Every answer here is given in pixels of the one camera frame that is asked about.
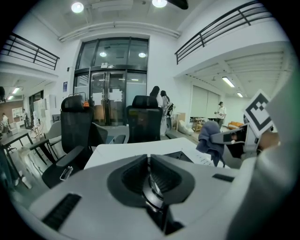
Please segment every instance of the orange object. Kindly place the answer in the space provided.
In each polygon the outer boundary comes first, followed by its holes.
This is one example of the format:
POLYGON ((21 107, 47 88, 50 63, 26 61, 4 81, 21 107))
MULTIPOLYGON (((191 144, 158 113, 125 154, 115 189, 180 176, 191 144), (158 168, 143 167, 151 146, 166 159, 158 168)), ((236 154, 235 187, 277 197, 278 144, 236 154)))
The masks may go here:
POLYGON ((240 123, 240 122, 230 122, 228 123, 228 128, 229 129, 235 129, 235 128, 239 128, 240 126, 244 125, 244 123, 240 123))

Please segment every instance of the glass door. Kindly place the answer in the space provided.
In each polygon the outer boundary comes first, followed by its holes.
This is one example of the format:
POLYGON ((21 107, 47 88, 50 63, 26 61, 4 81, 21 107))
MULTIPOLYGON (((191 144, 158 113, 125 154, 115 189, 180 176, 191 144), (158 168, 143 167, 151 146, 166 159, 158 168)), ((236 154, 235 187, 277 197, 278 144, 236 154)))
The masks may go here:
POLYGON ((95 109, 94 122, 100 126, 123 125, 125 71, 93 73, 90 85, 90 104, 95 109))

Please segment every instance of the ceiling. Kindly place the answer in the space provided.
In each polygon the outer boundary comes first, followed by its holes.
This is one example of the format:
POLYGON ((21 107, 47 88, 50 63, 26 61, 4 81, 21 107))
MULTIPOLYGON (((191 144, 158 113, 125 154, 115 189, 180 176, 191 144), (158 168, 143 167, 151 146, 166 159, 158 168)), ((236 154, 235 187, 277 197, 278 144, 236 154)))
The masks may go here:
POLYGON ((239 92, 251 98, 259 89, 272 97, 276 87, 288 80, 298 61, 294 52, 284 45, 259 51, 252 49, 242 55, 232 52, 230 56, 187 75, 214 86, 228 97, 238 98, 239 92), (223 76, 235 87, 223 81, 223 76))
POLYGON ((171 3, 164 8, 157 8, 152 5, 152 0, 122 0, 133 2, 129 9, 123 10, 95 8, 95 3, 108 1, 117 0, 79 0, 84 5, 84 10, 76 14, 71 10, 74 0, 41 0, 33 8, 33 12, 46 20, 60 37, 81 27, 114 21, 150 23, 177 30, 183 20, 201 2, 201 0, 189 0, 187 10, 182 10, 171 3))
POLYGON ((30 90, 37 87, 38 85, 46 85, 50 81, 41 80, 25 75, 9 74, 9 73, 0 73, 0 86, 4 87, 5 98, 9 96, 14 96, 15 99, 22 99, 21 96, 26 95, 30 90), (19 87, 20 89, 12 94, 14 89, 19 87))

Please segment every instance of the black railing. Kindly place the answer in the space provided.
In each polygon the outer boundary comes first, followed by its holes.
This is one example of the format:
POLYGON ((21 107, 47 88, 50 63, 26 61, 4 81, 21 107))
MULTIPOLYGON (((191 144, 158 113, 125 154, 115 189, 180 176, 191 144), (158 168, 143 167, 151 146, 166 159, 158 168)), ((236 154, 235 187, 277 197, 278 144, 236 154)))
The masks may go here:
POLYGON ((11 33, 0 54, 19 58, 55 70, 58 56, 23 37, 11 33))
POLYGON ((235 29, 250 26, 252 22, 272 17, 271 13, 259 1, 243 4, 222 15, 188 40, 176 53, 177 65, 190 53, 213 39, 235 29))

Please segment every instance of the ceiling light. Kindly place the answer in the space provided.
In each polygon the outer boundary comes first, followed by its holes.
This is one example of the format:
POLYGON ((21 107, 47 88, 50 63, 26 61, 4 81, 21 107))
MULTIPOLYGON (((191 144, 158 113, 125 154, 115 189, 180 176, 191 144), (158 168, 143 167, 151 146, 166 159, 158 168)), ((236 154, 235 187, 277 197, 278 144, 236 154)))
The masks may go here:
POLYGON ((15 88, 15 90, 13 91, 13 94, 15 94, 20 88, 15 88))
POLYGON ((234 85, 231 81, 229 81, 229 79, 227 77, 222 77, 222 79, 225 81, 225 83, 227 83, 229 86, 231 86, 232 88, 234 88, 234 85))
POLYGON ((72 4, 72 7, 71 7, 72 11, 75 12, 75 13, 80 13, 83 11, 84 9, 84 6, 81 2, 76 2, 76 3, 73 3, 72 4))
POLYGON ((141 53, 139 53, 139 57, 140 58, 144 58, 144 57, 146 57, 146 54, 144 54, 143 52, 141 52, 141 53))
POLYGON ((163 8, 167 5, 166 0, 152 0, 152 4, 157 8, 163 8))

